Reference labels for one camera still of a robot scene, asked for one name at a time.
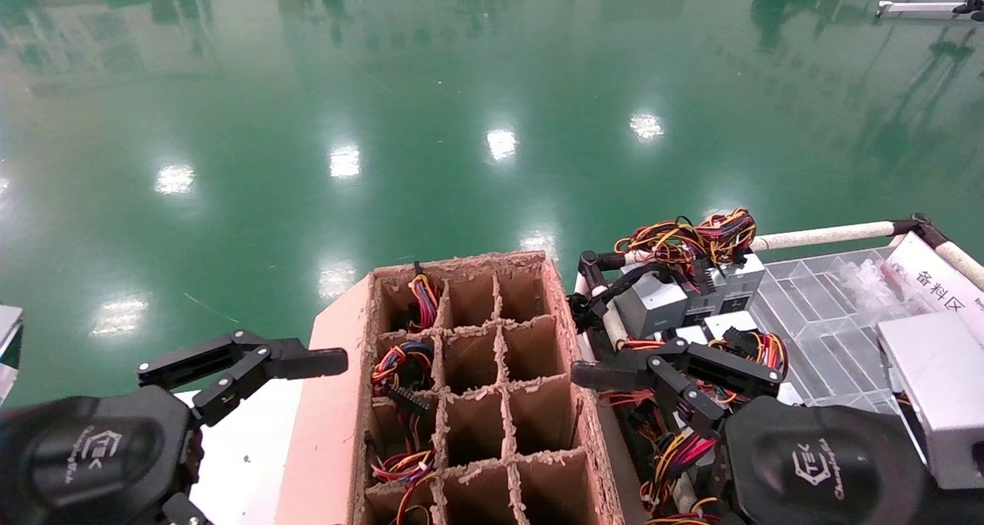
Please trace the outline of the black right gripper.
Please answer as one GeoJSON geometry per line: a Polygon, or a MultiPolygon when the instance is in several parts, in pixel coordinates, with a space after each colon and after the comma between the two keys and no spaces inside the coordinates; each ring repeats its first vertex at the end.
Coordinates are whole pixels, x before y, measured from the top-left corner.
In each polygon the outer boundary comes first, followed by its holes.
{"type": "Polygon", "coordinates": [[[575,361],[570,380],[598,393],[647,390],[684,408],[703,438],[723,433],[729,500],[753,524],[906,524],[931,476],[899,416],[777,401],[785,374],[688,341],[575,361]],[[698,381],[753,400],[726,420],[698,381]]]}

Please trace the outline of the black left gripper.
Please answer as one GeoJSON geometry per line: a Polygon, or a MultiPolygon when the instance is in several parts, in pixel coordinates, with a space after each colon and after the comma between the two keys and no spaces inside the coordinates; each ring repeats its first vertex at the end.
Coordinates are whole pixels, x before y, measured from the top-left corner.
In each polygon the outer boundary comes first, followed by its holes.
{"type": "Polygon", "coordinates": [[[273,379],[337,377],[343,347],[221,334],[138,365],[143,386],[119,397],[67,397],[4,409],[4,524],[212,525],[190,500],[212,427],[273,379]],[[192,409],[171,391],[200,379],[192,409]]]}

